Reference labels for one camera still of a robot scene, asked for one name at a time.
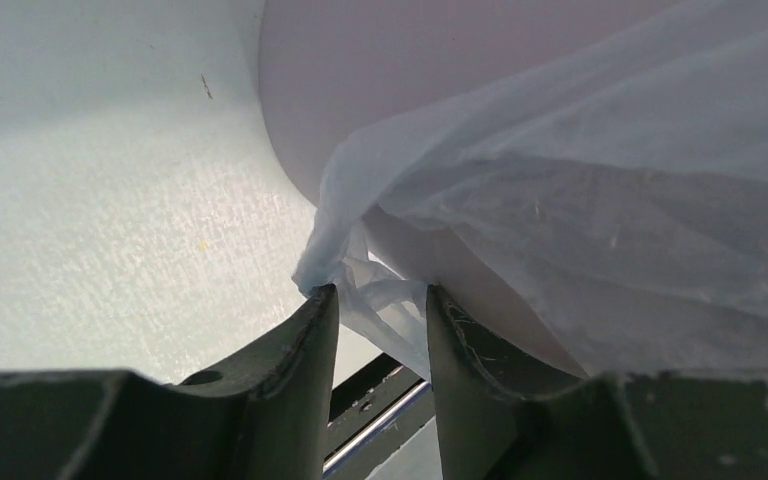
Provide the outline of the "grey plastic trash bin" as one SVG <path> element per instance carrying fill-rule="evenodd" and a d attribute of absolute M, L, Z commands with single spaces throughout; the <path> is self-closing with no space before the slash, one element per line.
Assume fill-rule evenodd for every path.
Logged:
<path fill-rule="evenodd" d="M 318 201 L 329 157 L 363 127 L 583 50 L 665 1 L 270 1 L 260 40 L 269 137 L 291 182 Z M 361 218 L 399 274 L 439 284 L 482 325 L 568 374 L 584 370 L 524 297 L 450 228 L 378 206 Z"/>

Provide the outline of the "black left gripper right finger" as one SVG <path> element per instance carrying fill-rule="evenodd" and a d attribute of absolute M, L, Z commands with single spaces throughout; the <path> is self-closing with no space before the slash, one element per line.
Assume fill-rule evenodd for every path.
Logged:
<path fill-rule="evenodd" d="M 486 329 L 439 286 L 426 321 L 447 479 L 768 479 L 768 369 L 582 380 Z"/>

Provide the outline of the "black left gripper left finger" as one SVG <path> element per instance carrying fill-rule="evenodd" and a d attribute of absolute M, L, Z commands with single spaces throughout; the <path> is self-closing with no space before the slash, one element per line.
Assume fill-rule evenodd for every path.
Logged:
<path fill-rule="evenodd" d="M 130 370 L 0 371 L 0 479 L 318 479 L 336 288 L 178 385 Z"/>

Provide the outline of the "blue translucent trash bag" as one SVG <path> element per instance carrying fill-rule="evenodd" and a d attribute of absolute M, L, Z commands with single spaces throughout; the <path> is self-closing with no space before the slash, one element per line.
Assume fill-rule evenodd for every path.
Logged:
<path fill-rule="evenodd" d="M 685 1 L 353 133 L 293 279 L 428 376 L 427 279 L 371 217 L 442 233 L 583 374 L 768 368 L 768 1 Z"/>

